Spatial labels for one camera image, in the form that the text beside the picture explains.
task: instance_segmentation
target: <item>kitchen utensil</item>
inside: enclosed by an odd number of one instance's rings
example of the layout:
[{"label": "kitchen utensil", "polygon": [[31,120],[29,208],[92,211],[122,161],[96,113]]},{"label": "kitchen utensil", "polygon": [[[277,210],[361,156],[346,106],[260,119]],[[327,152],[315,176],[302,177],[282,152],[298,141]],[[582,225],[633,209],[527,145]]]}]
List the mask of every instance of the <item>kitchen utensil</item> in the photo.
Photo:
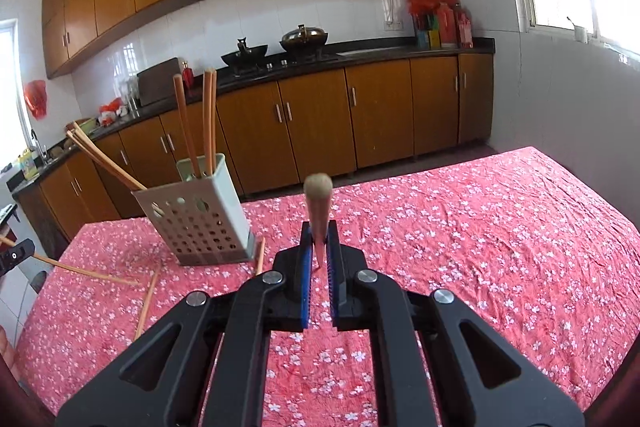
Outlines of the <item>kitchen utensil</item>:
[{"label": "kitchen utensil", "polygon": [[238,39],[238,51],[222,55],[222,61],[232,68],[255,66],[267,53],[267,44],[248,48],[246,38]]},{"label": "kitchen utensil", "polygon": [[189,117],[187,115],[187,101],[184,97],[184,86],[182,85],[182,76],[180,74],[174,74],[174,89],[175,98],[178,101],[178,113],[180,114],[180,125],[182,126],[182,133],[184,134],[184,141],[187,143],[187,152],[193,166],[193,172],[196,174],[196,178],[202,176],[200,172],[200,166],[198,165],[198,156],[196,155],[196,148],[193,145],[193,137],[191,137],[191,131],[189,127]]},{"label": "kitchen utensil", "polygon": [[[4,243],[8,247],[15,247],[15,243],[7,238],[0,235],[0,243]],[[89,270],[85,270],[83,268],[76,268],[75,266],[69,266],[68,264],[59,263],[58,261],[54,261],[45,255],[40,255],[37,253],[33,254],[34,259],[38,259],[39,261],[43,261],[43,263],[50,264],[51,266],[56,266],[58,268],[62,268],[63,270],[68,270],[69,272],[75,272],[82,275],[86,275],[88,277],[94,277],[95,279],[103,279],[111,282],[119,282],[123,284],[129,284],[131,286],[137,286],[139,283],[136,281],[129,281],[127,279],[120,279],[119,277],[112,277],[111,275],[106,275],[104,273],[92,272]]]},{"label": "kitchen utensil", "polygon": [[320,268],[324,264],[325,240],[329,226],[329,208],[334,184],[327,174],[311,174],[306,177],[303,190],[305,192],[306,208],[309,212],[314,250],[316,251],[318,268]]},{"label": "kitchen utensil", "polygon": [[119,179],[129,190],[146,190],[145,185],[124,171],[119,165],[115,164],[111,158],[98,149],[95,144],[89,140],[78,124],[74,126],[75,132],[67,131],[69,137],[78,148],[83,151],[94,163],[104,168],[109,174]]},{"label": "kitchen utensil", "polygon": [[[189,160],[177,163],[183,176]],[[133,194],[167,246],[183,266],[242,263],[255,257],[255,236],[225,155],[216,155],[212,176],[139,190]]]},{"label": "kitchen utensil", "polygon": [[204,72],[204,84],[202,90],[203,101],[203,117],[202,122],[204,126],[204,155],[205,155],[205,176],[213,174],[213,156],[211,155],[211,85],[213,81],[212,74],[209,70]]},{"label": "kitchen utensil", "polygon": [[284,51],[296,55],[312,54],[326,44],[329,34],[322,28],[307,28],[298,25],[297,30],[285,33],[280,45]]}]

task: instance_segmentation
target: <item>pink floral tablecloth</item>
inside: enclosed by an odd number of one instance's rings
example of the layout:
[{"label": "pink floral tablecloth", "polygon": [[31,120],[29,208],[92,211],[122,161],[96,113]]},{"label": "pink floral tablecloth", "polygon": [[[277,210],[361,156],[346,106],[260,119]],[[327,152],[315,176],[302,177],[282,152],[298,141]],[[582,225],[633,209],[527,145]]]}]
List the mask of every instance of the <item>pink floral tablecloth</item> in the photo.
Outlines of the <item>pink floral tablecloth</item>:
[{"label": "pink floral tablecloth", "polygon": [[[302,196],[244,205],[273,255],[296,244]],[[585,409],[640,330],[640,236],[612,206],[533,148],[338,188],[342,242],[412,291],[447,287]],[[183,268],[146,219],[86,225],[62,261],[139,287],[55,269],[18,344],[28,384],[53,411],[188,292],[235,290],[250,264]],[[274,333],[266,426],[376,424],[369,339],[332,328],[326,270],[312,278],[305,333]]]}]

